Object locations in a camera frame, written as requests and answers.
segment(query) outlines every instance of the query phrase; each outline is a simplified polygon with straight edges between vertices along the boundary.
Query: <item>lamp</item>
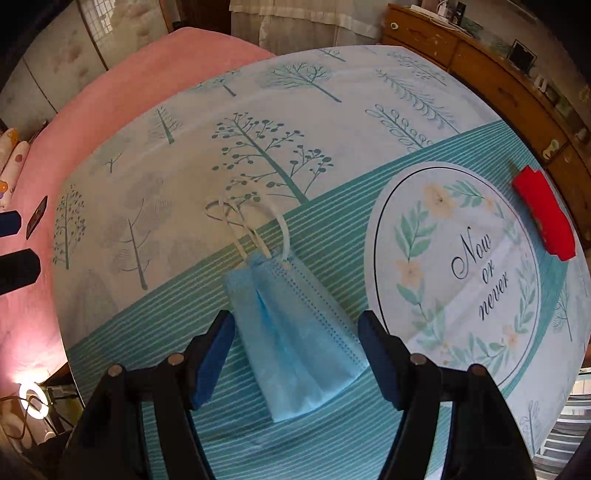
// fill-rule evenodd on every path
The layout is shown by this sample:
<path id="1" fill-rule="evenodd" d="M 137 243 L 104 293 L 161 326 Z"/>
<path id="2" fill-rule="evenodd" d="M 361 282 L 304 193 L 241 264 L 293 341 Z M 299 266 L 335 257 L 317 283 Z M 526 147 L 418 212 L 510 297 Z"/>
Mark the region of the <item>lamp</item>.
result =
<path id="1" fill-rule="evenodd" d="M 35 393 L 35 396 L 41 401 L 41 408 L 37 410 L 31 403 L 28 402 L 27 393 L 29 390 Z M 47 401 L 47 397 L 45 392 L 41 389 L 39 385 L 34 382 L 27 382 L 21 384 L 21 388 L 18 389 L 18 396 L 21 397 L 21 405 L 25 409 L 25 411 L 34 419 L 42 420 L 47 417 L 49 413 L 49 402 Z"/>

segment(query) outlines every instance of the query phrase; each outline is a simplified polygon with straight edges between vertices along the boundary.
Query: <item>circular label graphic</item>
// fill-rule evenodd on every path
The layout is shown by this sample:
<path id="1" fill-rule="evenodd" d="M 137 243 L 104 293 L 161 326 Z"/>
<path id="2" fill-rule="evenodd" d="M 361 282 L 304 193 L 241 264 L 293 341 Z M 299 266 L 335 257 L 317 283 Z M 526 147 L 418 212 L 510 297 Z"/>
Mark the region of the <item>circular label graphic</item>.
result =
<path id="1" fill-rule="evenodd" d="M 498 385 L 528 352 L 540 314 L 531 240 L 503 195 L 475 173 L 422 163 L 376 201 L 365 240 L 369 308 L 411 352 L 487 367 Z"/>

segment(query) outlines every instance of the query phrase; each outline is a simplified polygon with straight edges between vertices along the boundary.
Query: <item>screw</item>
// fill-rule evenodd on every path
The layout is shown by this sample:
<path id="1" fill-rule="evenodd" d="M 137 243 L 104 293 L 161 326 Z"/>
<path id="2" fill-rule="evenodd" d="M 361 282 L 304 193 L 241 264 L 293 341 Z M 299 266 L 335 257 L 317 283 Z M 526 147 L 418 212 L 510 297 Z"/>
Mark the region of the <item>screw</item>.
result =
<path id="1" fill-rule="evenodd" d="M 117 377 L 123 371 L 123 367 L 119 364 L 113 364 L 107 370 L 110 377 Z"/>
<path id="2" fill-rule="evenodd" d="M 486 368 L 484 368 L 482 365 L 472 365 L 470 367 L 470 372 L 472 372 L 474 375 L 478 375 L 479 377 L 484 377 L 486 375 Z"/>
<path id="3" fill-rule="evenodd" d="M 410 356 L 410 361 L 415 365 L 424 365 L 427 363 L 427 357 L 420 353 L 413 353 Z"/>
<path id="4" fill-rule="evenodd" d="M 172 353 L 168 357 L 168 363 L 173 367 L 184 362 L 184 355 L 182 353 Z"/>

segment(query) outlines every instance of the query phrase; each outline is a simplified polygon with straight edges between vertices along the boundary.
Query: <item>yellow flower print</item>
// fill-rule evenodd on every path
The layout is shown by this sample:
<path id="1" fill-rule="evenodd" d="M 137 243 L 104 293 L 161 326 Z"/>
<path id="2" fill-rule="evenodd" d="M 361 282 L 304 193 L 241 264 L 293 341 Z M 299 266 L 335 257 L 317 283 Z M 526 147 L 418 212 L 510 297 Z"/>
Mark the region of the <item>yellow flower print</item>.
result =
<path id="1" fill-rule="evenodd" d="M 491 199 L 489 197 L 485 197 L 484 206 L 486 207 L 486 210 L 488 210 L 489 212 L 491 212 L 491 213 L 496 212 L 496 204 L 493 199 Z"/>
<path id="2" fill-rule="evenodd" d="M 503 340 L 502 342 L 507 345 L 507 350 L 511 353 L 515 351 L 517 348 L 517 342 L 519 341 L 519 336 L 517 332 L 511 325 L 503 325 Z"/>
<path id="3" fill-rule="evenodd" d="M 402 285 L 417 289 L 421 286 L 423 272 L 421 271 L 420 260 L 396 260 L 396 266 L 402 274 Z"/>
<path id="4" fill-rule="evenodd" d="M 436 218 L 451 218 L 456 203 L 441 185 L 430 183 L 424 188 L 425 205 Z"/>

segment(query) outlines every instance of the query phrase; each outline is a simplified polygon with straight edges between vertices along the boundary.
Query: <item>blue gripper pad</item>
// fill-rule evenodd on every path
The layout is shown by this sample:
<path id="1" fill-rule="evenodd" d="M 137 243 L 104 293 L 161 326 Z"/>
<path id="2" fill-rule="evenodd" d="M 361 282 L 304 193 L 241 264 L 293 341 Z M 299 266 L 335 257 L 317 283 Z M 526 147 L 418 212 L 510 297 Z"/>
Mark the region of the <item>blue gripper pad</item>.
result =
<path id="1" fill-rule="evenodd" d="M 404 343 L 389 335 L 371 310 L 359 317 L 358 333 L 382 396 L 397 410 L 405 409 L 410 354 Z"/>
<path id="2" fill-rule="evenodd" d="M 215 323 L 216 322 L 212 324 L 210 330 L 208 330 L 204 337 L 207 337 L 210 333 L 214 333 L 212 332 L 212 329 L 216 327 Z M 228 351 L 234 341 L 235 333 L 236 322 L 234 321 L 234 315 L 227 312 L 225 318 L 222 320 L 217 335 L 211 340 L 209 350 L 207 350 L 203 357 L 203 361 L 196 369 L 195 391 L 191 398 L 193 408 L 200 408 L 211 399 L 213 389 L 217 384 L 217 379 L 222 371 L 223 364 L 226 362 Z"/>
<path id="3" fill-rule="evenodd" d="M 0 213 L 0 237 L 16 235 L 21 224 L 21 216 L 16 210 Z"/>

